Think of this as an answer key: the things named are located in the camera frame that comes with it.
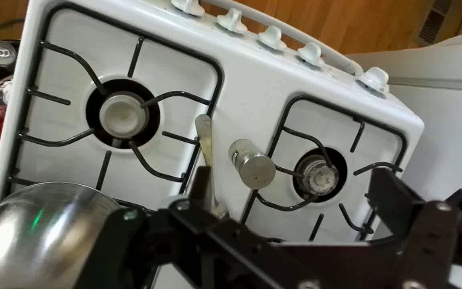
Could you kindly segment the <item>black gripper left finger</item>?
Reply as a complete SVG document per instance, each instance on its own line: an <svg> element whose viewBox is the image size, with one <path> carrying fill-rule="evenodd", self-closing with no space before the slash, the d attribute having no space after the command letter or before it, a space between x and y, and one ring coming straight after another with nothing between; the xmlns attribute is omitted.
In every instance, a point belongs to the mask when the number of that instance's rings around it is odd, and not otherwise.
<svg viewBox="0 0 462 289"><path fill-rule="evenodd" d="M291 289L288 256L270 242L203 208L211 169L185 200L153 211L119 201L84 266L81 289L154 289L174 266L199 289Z"/></svg>

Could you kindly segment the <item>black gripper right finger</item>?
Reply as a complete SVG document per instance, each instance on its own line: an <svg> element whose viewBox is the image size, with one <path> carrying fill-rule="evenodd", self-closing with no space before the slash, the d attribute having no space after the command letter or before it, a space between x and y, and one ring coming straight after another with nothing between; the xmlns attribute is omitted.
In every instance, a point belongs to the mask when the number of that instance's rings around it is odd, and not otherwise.
<svg viewBox="0 0 462 289"><path fill-rule="evenodd" d="M294 248L323 289L453 289L453 267L462 267L462 190L424 201L392 171L374 169L368 200L389 238Z"/></svg>

